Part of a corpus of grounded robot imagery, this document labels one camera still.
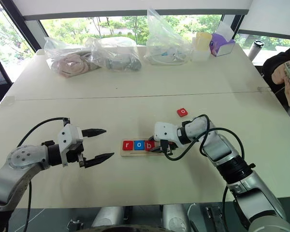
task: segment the white table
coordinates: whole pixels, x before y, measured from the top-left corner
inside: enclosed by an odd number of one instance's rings
[[[146,47],[139,47],[140,57]],[[267,87],[239,45],[207,62],[155,66],[143,58],[138,72],[103,69],[65,78],[51,71],[43,51],[35,55],[8,92],[17,100],[165,96],[255,92]]]
[[[107,130],[85,139],[87,158],[112,151],[115,155],[88,169],[72,163],[39,173],[32,180],[33,208],[221,201],[225,182],[199,154],[197,145],[177,162],[163,156],[119,154],[122,139],[151,136],[155,122],[179,124],[189,119],[178,117],[176,110],[181,107],[190,117],[206,113],[216,126],[233,130],[244,144],[247,162],[257,165],[255,170],[273,193],[290,196],[290,118],[272,92],[31,101],[6,98],[0,105],[0,166],[34,125],[66,116],[83,129]],[[61,122],[46,124],[26,144],[56,139],[61,128]],[[225,135],[238,147],[232,136]],[[18,207],[26,208],[27,200],[26,192]]]

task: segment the plastic bag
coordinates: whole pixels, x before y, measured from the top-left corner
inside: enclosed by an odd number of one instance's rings
[[[91,61],[113,71],[138,71],[142,66],[136,43],[128,37],[94,39]]]
[[[67,44],[50,37],[45,37],[45,40],[46,62],[51,70],[70,77],[99,68],[90,61],[90,47]]]
[[[190,59],[191,43],[176,34],[153,9],[147,10],[149,37],[144,58],[151,64],[179,65]]]

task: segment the metal bracket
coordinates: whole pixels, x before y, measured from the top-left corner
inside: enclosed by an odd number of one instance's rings
[[[206,207],[207,217],[212,220],[217,232],[225,232],[222,213],[219,206]]]
[[[80,222],[79,220],[74,221],[73,219],[71,219],[69,223],[67,224],[67,229],[71,232],[79,231],[79,230],[82,230],[83,228],[84,228],[84,224]]]

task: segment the table seam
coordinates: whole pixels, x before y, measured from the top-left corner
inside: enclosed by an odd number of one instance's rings
[[[197,96],[233,93],[263,93],[269,91],[241,91],[241,92],[220,92],[220,93],[191,93],[191,94],[165,94],[165,95],[142,95],[142,96],[116,96],[116,97],[75,97],[75,98],[39,98],[39,99],[16,99],[16,101],[37,101],[37,100],[72,100],[72,99],[111,99],[111,98],[150,98],[150,97],[174,97],[174,96]]]

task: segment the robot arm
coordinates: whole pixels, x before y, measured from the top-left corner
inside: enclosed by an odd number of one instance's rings
[[[0,169],[0,232],[22,198],[31,179],[40,171],[62,164],[78,162],[80,167],[91,167],[110,158],[113,153],[94,159],[83,157],[83,136],[92,137],[106,132],[102,129],[81,130],[70,123],[58,134],[58,144],[47,141],[39,146],[24,145],[13,150]]]
[[[176,147],[193,143],[198,137],[201,141],[208,133],[203,141],[203,153],[227,182],[243,226],[249,231],[259,231],[261,228],[264,231],[266,228],[273,231],[273,227],[287,228],[286,231],[290,231],[279,200],[252,170],[254,164],[247,165],[230,142],[214,128],[214,124],[208,122],[206,116],[183,122],[182,127],[157,122],[153,138],[160,141],[160,147],[154,148],[153,151],[163,152],[168,157]]]

